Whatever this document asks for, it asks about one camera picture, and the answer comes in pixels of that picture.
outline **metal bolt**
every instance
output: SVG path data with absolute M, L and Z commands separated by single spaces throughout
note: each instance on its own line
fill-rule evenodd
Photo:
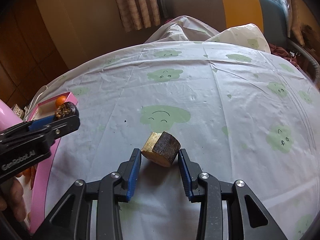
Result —
M 236 185 L 237 185 L 238 187 L 243 187 L 243 186 L 245 185 L 245 183 L 244 183 L 243 180 L 238 179 L 238 180 L 236 181 Z
M 209 178 L 209 174 L 206 173 L 206 172 L 202 172 L 202 173 L 200 173 L 200 178 L 201 179 L 207 179 L 207 178 Z
M 75 181 L 75 185 L 76 185 L 77 187 L 82 186 L 83 183 L 84 183 L 84 181 L 83 181 L 82 179 L 78 179 L 78 180 Z
M 117 179 L 117 178 L 119 178 L 119 177 L 120 177 L 119 172 L 113 172 L 113 173 L 111 173 L 111 178 Z

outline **pink cylinder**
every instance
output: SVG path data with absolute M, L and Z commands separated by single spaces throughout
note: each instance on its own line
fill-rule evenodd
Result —
M 22 119 L 19 118 L 9 106 L 0 100 L 0 131 L 21 122 Z

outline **brown wooden panel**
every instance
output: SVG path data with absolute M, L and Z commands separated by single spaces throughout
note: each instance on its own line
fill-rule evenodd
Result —
M 59 52 L 55 50 L 49 57 L 39 64 L 40 69 L 49 82 L 69 71 Z
M 48 79 L 37 66 L 29 73 L 28 76 L 25 77 L 18 88 L 22 95 L 27 100 L 30 100 L 42 86 L 47 85 L 48 83 Z
M 0 63 L 0 99 L 7 102 L 15 89 L 16 86 Z
M 36 0 L 17 0 L 12 7 L 18 27 L 33 57 L 39 63 L 55 49 Z
M 16 85 L 36 65 L 11 10 L 0 20 L 0 61 Z
M 24 98 L 19 89 L 16 89 L 9 98 L 7 105 L 11 108 L 14 104 L 18 104 L 22 109 L 27 105 L 28 101 Z

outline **human hand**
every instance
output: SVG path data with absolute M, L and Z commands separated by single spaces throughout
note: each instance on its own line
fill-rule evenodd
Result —
M 20 182 L 13 178 L 13 184 L 10 188 L 8 196 L 8 203 L 0 196 L 0 211 L 4 211 L 8 204 L 12 209 L 13 215 L 18 222 L 22 222 L 26 218 L 26 206 L 23 200 L 23 187 Z

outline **pink box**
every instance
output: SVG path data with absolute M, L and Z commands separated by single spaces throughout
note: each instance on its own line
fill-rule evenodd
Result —
M 37 120 L 43 117 L 47 117 L 54 114 L 56 110 L 56 99 L 61 96 L 66 96 L 66 102 L 72 102 L 75 105 L 78 103 L 76 97 L 71 93 L 67 92 L 56 97 L 50 98 L 46 101 L 39 103 L 31 112 L 28 121 Z M 32 200 L 31 200 L 31 216 L 30 221 L 30 232 L 34 233 L 44 220 L 44 207 L 45 197 L 47 193 L 47 186 L 49 181 L 49 175 L 53 163 L 54 156 L 56 154 L 60 139 L 57 139 L 51 146 L 51 156 L 48 159 L 43 160 L 38 164 L 36 171 L 35 183 L 32 189 Z

